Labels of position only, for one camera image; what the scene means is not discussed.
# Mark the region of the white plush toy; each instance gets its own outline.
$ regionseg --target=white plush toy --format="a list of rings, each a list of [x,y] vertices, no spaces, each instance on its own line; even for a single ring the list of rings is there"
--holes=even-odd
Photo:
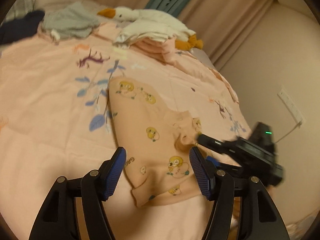
[[[132,10],[127,7],[107,8],[98,15],[113,18],[118,21],[136,21],[148,20],[165,24],[175,30],[176,48],[181,50],[190,50],[193,47],[202,49],[203,43],[196,39],[196,33],[189,30],[181,21],[166,12],[153,9]]]

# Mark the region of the pink blanket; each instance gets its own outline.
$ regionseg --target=pink blanket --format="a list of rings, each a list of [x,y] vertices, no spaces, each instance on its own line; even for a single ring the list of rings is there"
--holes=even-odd
[[[91,35],[56,46],[34,37],[2,53],[0,213],[19,240],[28,239],[57,177],[82,177],[114,153],[114,116],[106,94],[112,77],[152,86],[171,110],[199,117],[202,132],[211,137],[231,140],[250,132],[235,92],[218,72],[190,54],[176,51],[174,64],[163,64],[115,48],[108,39]],[[137,208],[131,189],[122,175],[104,203],[117,240],[201,239],[211,205],[204,197]]]

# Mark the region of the plaid fabric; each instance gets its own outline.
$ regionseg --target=plaid fabric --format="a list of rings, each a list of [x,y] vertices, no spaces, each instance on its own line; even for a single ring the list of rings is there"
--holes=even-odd
[[[28,12],[33,11],[34,3],[35,0],[16,0],[3,22],[11,21],[15,18],[23,18]]]

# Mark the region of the blue leaf print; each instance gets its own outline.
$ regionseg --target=blue leaf print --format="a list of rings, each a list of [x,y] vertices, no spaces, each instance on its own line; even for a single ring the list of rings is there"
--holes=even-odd
[[[87,77],[84,77],[84,78],[75,78],[76,81],[79,81],[79,82],[90,82],[90,79],[87,78]]]
[[[107,97],[107,92],[105,90],[101,90],[100,94],[104,95],[105,97]]]
[[[86,106],[93,106],[93,104],[95,103],[96,100],[93,101],[88,101],[85,103]]]
[[[109,68],[109,69],[107,70],[107,73],[113,73],[114,71],[116,71],[116,69],[117,69],[117,67],[118,67],[118,64],[119,64],[119,59],[116,59],[116,60],[115,60],[115,65],[114,65],[114,67],[113,67],[113,68]]]
[[[87,90],[82,88],[79,90],[79,92],[77,93],[77,97],[83,97],[85,94],[87,93]]]
[[[112,113],[110,111],[107,111],[107,117],[112,119]]]
[[[108,79],[101,79],[97,82],[98,85],[101,85],[101,84],[108,84],[109,80]]]
[[[106,120],[103,114],[97,114],[95,117],[92,118],[89,124],[89,131],[92,132],[94,130],[99,129],[105,124]]]
[[[247,130],[246,130],[245,128],[243,128],[243,127],[241,126],[241,124],[239,124],[239,126],[240,126],[240,128],[241,128],[241,130],[242,130],[243,132],[247,132]]]

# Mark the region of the metal screw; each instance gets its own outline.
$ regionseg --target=metal screw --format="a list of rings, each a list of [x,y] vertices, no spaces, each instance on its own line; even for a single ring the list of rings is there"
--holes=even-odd
[[[57,178],[57,182],[62,183],[62,182],[64,182],[65,179],[66,179],[65,177],[59,177],[59,178]]]
[[[219,175],[219,176],[224,176],[226,174],[226,172],[225,171],[223,171],[223,170],[217,170],[217,175]]]
[[[251,181],[254,182],[254,183],[258,183],[259,179],[256,176],[252,176],[251,177]]]
[[[99,174],[99,171],[97,171],[97,170],[90,171],[90,176],[92,176],[92,177],[95,177],[98,174]]]

